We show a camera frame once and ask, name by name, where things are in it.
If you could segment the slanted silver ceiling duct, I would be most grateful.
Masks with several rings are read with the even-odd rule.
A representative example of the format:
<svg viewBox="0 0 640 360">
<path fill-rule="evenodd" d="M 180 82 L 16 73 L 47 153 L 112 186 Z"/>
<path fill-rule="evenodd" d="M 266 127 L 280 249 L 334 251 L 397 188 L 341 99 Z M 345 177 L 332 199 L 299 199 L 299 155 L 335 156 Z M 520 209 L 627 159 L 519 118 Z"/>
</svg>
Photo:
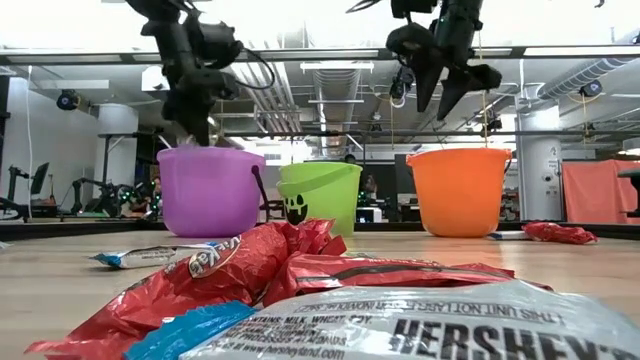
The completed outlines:
<svg viewBox="0 0 640 360">
<path fill-rule="evenodd" d="M 540 100 L 557 99 L 634 60 L 636 57 L 605 57 L 580 63 L 558 78 L 545 83 L 537 90 L 536 96 Z"/>
</svg>

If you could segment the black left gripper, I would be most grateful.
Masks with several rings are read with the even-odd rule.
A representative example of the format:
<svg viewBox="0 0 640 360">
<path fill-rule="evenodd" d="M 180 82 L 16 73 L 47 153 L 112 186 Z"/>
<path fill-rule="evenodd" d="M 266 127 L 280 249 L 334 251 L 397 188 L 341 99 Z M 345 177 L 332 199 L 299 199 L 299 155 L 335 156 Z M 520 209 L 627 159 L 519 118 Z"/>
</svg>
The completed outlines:
<svg viewBox="0 0 640 360">
<path fill-rule="evenodd" d="M 184 23 L 149 21 L 142 28 L 144 36 L 155 38 L 163 74 L 171 91 L 190 98 L 188 108 L 165 101 L 161 114 L 175 123 L 180 144 L 210 145 L 209 115 L 217 99 L 232 100 L 239 95 L 234 76 L 224 69 L 215 69 L 199 55 L 200 25 L 197 19 Z"/>
</svg>

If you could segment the green halloween bucket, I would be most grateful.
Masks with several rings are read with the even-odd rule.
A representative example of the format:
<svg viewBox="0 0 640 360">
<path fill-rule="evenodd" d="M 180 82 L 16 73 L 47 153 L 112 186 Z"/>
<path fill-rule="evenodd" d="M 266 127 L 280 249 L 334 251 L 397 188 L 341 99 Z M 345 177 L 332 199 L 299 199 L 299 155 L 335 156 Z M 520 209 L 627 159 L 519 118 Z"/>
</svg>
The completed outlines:
<svg viewBox="0 0 640 360">
<path fill-rule="evenodd" d="M 292 225 L 308 219 L 328 219 L 331 233 L 354 232 L 362 168 L 344 162 L 303 162 L 279 169 L 278 192 Z"/>
</svg>

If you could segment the black background rig rail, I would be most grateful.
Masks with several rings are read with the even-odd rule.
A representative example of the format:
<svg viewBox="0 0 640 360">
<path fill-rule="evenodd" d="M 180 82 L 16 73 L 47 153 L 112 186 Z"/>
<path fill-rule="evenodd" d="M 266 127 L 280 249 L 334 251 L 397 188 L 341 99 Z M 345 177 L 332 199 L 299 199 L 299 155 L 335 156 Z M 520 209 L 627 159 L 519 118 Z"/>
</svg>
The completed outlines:
<svg viewBox="0 0 640 360">
<path fill-rule="evenodd" d="M 104 133 L 98 134 L 99 138 L 125 137 L 136 138 L 141 136 L 156 136 L 160 133 Z M 356 137 L 450 137 L 450 136 L 480 136 L 485 135 L 480 131 L 414 131 L 414 130 L 394 130 L 394 131 L 302 131 L 302 132 L 225 132 L 223 137 L 257 137 L 257 138 L 275 138 L 275 137 L 340 137 L 340 136 L 356 136 Z M 634 136 L 640 137 L 640 130 L 519 130 L 507 132 L 487 132 L 487 136 Z"/>
</svg>

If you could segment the white column with signs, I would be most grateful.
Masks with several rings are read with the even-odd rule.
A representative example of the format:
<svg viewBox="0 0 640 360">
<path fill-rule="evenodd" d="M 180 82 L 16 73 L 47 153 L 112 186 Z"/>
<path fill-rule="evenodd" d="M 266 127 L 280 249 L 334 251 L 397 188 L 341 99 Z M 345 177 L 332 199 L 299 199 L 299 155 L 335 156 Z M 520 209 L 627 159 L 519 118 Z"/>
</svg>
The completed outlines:
<svg viewBox="0 0 640 360">
<path fill-rule="evenodd" d="M 557 103 L 517 112 L 515 130 L 519 179 L 520 219 L 561 220 L 562 187 L 560 177 L 560 111 Z"/>
</svg>

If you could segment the orange cloth screen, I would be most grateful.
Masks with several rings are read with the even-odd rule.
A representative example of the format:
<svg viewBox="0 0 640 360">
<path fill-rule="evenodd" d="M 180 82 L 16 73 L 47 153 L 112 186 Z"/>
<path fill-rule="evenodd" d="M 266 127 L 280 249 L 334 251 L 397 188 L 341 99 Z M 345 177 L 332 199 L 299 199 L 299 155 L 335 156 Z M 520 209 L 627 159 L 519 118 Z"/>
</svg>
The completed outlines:
<svg viewBox="0 0 640 360">
<path fill-rule="evenodd" d="M 564 162 L 567 221 L 640 225 L 640 218 L 627 216 L 627 212 L 637 209 L 638 198 L 630 179 L 618 177 L 626 170 L 640 170 L 640 162 Z"/>
</svg>

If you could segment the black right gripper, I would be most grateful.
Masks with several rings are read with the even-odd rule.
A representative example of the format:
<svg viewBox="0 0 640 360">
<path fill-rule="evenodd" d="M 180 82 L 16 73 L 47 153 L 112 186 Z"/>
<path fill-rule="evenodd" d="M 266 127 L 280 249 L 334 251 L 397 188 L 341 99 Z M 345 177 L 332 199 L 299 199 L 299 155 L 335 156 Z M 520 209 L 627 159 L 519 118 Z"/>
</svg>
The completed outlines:
<svg viewBox="0 0 640 360">
<path fill-rule="evenodd" d="M 472 55 L 474 34 L 483 27 L 480 21 L 483 1 L 442 0 L 435 27 L 436 41 L 433 33 L 418 23 L 401 26 L 388 35 L 387 49 L 413 71 L 418 112 L 427 109 L 443 70 L 438 47 L 457 66 L 464 66 Z M 437 119 L 444 120 L 468 92 L 496 89 L 501 82 L 502 74 L 486 64 L 451 68 L 442 81 Z"/>
</svg>

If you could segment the plain white column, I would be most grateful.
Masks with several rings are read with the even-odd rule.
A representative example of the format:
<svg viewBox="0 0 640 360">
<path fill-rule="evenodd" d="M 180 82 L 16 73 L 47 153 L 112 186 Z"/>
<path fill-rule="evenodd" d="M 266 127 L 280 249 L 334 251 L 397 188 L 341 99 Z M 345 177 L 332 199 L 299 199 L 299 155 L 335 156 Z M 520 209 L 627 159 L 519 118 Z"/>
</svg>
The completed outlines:
<svg viewBox="0 0 640 360">
<path fill-rule="evenodd" d="M 114 185 L 133 185 L 138 131 L 138 112 L 122 104 L 103 104 L 99 107 L 99 131 L 96 147 L 94 179 Z"/>
</svg>

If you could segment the small black monitor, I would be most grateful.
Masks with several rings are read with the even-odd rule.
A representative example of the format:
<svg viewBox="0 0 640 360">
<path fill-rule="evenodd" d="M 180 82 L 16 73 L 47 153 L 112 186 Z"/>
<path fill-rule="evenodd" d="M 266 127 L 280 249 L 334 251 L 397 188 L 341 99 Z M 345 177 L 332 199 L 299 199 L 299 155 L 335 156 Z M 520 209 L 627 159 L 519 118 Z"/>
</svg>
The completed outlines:
<svg viewBox="0 0 640 360">
<path fill-rule="evenodd" d="M 47 176 L 48 168 L 49 168 L 49 163 L 46 162 L 46 163 L 43 163 L 42 165 L 40 165 L 36 169 L 35 174 L 31 178 L 32 183 L 31 183 L 30 188 L 29 188 L 31 195 L 39 195 L 40 194 L 40 192 L 42 190 L 42 187 L 43 187 L 43 184 L 44 184 L 44 181 L 45 181 L 45 178 Z"/>
</svg>

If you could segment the red KitKat candy bar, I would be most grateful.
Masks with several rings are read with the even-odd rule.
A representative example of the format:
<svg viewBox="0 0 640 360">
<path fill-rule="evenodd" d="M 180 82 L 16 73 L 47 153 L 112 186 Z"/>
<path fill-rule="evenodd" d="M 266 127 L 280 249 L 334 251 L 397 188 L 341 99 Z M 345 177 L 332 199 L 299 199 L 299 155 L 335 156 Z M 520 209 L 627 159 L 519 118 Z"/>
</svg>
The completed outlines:
<svg viewBox="0 0 640 360">
<path fill-rule="evenodd" d="M 37 341 L 26 353 L 53 360 L 122 360 L 165 319 L 207 305 L 256 304 L 294 254 L 341 255 L 332 220 L 270 222 L 177 260 L 113 298 L 60 341 Z"/>
<path fill-rule="evenodd" d="M 446 266 L 434 261 L 300 254 L 285 262 L 268 286 L 263 304 L 349 286 L 450 288 L 515 278 L 512 270 L 483 263 Z"/>
<path fill-rule="evenodd" d="M 598 237 L 582 227 L 562 226 L 551 222 L 533 222 L 522 227 L 524 233 L 539 242 L 572 245 L 597 243 Z"/>
</svg>

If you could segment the black display screen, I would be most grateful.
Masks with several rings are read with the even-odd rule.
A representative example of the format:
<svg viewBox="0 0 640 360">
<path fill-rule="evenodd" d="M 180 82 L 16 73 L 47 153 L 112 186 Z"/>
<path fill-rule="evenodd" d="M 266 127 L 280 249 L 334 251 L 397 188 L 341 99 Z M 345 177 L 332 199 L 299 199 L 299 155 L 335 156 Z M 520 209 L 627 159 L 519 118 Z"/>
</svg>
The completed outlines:
<svg viewBox="0 0 640 360">
<path fill-rule="evenodd" d="M 396 190 L 398 194 L 415 194 L 413 172 L 406 163 L 406 154 L 394 155 Z"/>
</svg>

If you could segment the purple halloween bucket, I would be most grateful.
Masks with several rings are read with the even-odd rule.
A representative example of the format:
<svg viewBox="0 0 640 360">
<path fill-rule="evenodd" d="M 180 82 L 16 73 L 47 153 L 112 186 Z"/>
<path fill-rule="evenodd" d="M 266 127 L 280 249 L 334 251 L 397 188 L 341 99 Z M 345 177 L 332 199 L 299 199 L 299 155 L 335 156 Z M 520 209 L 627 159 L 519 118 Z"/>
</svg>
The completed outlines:
<svg viewBox="0 0 640 360">
<path fill-rule="evenodd" d="M 163 221 L 174 235 L 223 238 L 254 227 L 266 160 L 233 148 L 184 145 L 157 154 Z"/>
</svg>

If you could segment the white ceiling air unit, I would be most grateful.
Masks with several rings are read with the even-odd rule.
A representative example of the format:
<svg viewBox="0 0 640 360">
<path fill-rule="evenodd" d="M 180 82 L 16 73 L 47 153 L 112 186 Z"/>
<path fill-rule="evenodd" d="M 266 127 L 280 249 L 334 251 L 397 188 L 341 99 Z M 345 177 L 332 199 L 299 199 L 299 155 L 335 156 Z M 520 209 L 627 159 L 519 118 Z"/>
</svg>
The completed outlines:
<svg viewBox="0 0 640 360">
<path fill-rule="evenodd" d="M 163 75 L 161 66 L 149 66 L 142 72 L 141 90 L 143 92 L 167 91 L 168 89 L 168 80 Z"/>
</svg>

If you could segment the ribbed silver ceiling duct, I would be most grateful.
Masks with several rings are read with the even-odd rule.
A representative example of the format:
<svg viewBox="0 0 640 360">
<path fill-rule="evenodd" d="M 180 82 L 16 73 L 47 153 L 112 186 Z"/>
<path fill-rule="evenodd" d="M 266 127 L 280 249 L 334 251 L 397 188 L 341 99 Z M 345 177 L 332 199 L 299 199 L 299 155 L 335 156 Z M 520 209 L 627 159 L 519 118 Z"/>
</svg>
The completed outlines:
<svg viewBox="0 0 640 360">
<path fill-rule="evenodd" d="M 350 129 L 361 71 L 355 69 L 315 70 L 313 72 L 314 105 L 320 130 L 345 132 Z"/>
</svg>

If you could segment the orange halloween bucket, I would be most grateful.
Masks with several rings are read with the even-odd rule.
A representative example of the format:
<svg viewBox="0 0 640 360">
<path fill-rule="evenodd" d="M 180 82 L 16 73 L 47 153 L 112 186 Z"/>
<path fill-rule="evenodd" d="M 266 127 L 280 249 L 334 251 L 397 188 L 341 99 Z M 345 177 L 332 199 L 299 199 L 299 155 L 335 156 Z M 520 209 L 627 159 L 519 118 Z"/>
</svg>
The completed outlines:
<svg viewBox="0 0 640 360">
<path fill-rule="evenodd" d="M 421 222 L 438 237 L 482 238 L 499 224 L 507 149 L 457 148 L 406 157 Z"/>
</svg>

